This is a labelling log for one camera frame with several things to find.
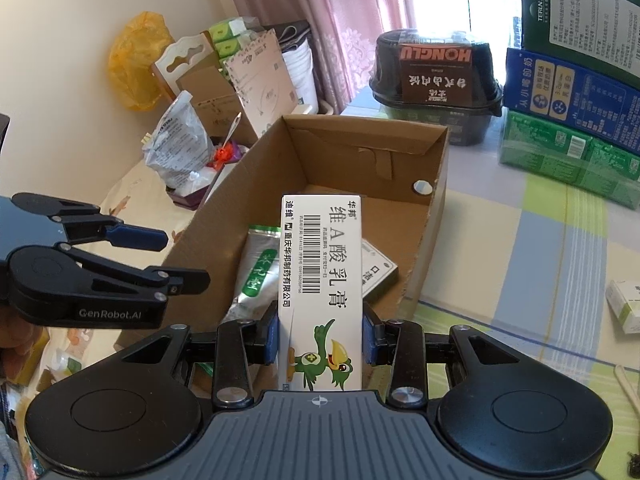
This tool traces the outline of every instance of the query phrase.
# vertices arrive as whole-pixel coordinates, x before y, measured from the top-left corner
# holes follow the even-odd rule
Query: white wall
[[[142,10],[175,39],[225,17],[220,0],[0,0],[0,112],[11,117],[0,195],[21,190],[100,203],[142,156],[166,105],[132,112],[106,76],[111,43]]]

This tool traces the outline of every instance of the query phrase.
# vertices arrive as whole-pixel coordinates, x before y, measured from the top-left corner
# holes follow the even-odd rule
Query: cartoon parrot
[[[308,352],[302,354],[300,357],[296,357],[295,350],[289,347],[287,381],[291,382],[293,380],[293,374],[295,372],[302,373],[303,387],[308,387],[310,391],[313,391],[314,383],[318,376],[322,375],[324,371],[329,368],[333,375],[332,383],[340,386],[340,389],[344,391],[344,381],[346,381],[351,372],[353,372],[351,359],[349,359],[344,346],[334,339],[331,339],[332,352],[329,355],[326,354],[325,348],[326,336],[334,321],[335,319],[332,319],[326,325],[316,326],[314,329],[314,338],[318,345],[318,353]]]

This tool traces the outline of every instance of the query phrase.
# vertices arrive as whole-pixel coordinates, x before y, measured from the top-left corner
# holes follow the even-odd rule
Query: human hand
[[[0,362],[5,377],[18,375],[41,334],[42,327],[26,322],[14,309],[0,306]]]

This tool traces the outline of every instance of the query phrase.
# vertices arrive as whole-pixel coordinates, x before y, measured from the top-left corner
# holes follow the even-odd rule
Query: yellow beak
[[[327,361],[331,370],[337,370],[338,365],[346,362],[349,356],[347,355],[347,351],[345,350],[344,346],[338,343],[335,339],[331,339],[331,343],[333,348],[331,350],[331,353],[329,354]]]

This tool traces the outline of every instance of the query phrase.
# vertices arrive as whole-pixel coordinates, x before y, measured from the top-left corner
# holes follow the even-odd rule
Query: table
[[[369,88],[342,114],[386,118]],[[628,478],[640,425],[613,366],[638,384],[640,335],[622,332],[604,290],[640,279],[640,213],[500,165],[501,126],[493,118],[483,143],[450,147],[442,227],[414,321],[438,333],[470,324],[596,391],[614,416],[598,472]],[[430,396],[444,394],[442,366],[429,372]],[[385,378],[380,371],[373,385]]]

